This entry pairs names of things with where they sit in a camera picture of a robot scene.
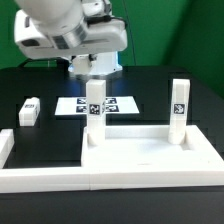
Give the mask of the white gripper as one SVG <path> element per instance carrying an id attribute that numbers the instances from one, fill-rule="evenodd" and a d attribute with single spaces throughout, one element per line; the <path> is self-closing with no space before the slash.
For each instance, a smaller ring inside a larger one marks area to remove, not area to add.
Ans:
<path id="1" fill-rule="evenodd" d="M 63 35 L 44 36 L 50 41 L 51 47 L 19 49 L 28 58 L 47 59 L 123 51 L 127 47 L 125 22 L 116 18 L 90 25 L 82 20 L 77 27 Z"/>

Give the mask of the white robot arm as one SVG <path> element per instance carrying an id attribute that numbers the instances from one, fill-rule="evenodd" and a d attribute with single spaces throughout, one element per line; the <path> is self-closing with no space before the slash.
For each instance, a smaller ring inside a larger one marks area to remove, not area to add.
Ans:
<path id="1" fill-rule="evenodd" d="M 126 22 L 110 0 L 15 0 L 14 41 L 29 59 L 62 58 L 73 75 L 120 72 Z"/>

